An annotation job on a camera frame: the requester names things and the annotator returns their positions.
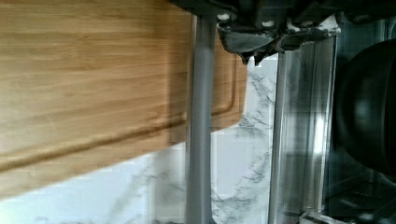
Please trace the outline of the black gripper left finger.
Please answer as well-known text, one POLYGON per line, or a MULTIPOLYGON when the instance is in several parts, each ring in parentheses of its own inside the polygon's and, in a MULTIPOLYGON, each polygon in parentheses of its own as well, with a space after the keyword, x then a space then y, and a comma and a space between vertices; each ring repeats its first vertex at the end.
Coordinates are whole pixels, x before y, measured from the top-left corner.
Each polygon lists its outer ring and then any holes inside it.
POLYGON ((224 49, 241 57, 247 64, 250 57, 259 63, 267 45, 277 38, 280 17, 263 12, 222 12, 217 15, 217 30, 224 49))

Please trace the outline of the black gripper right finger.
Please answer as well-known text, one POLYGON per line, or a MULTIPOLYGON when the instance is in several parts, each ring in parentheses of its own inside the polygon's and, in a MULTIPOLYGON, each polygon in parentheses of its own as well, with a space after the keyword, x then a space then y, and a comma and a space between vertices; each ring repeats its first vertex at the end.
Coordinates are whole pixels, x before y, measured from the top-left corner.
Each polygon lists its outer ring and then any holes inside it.
POLYGON ((291 19, 287 19, 286 28, 278 41, 278 48, 281 51, 296 50, 302 45, 332 38, 340 33, 341 28, 334 15, 319 24, 306 21, 302 26, 293 24, 291 19))

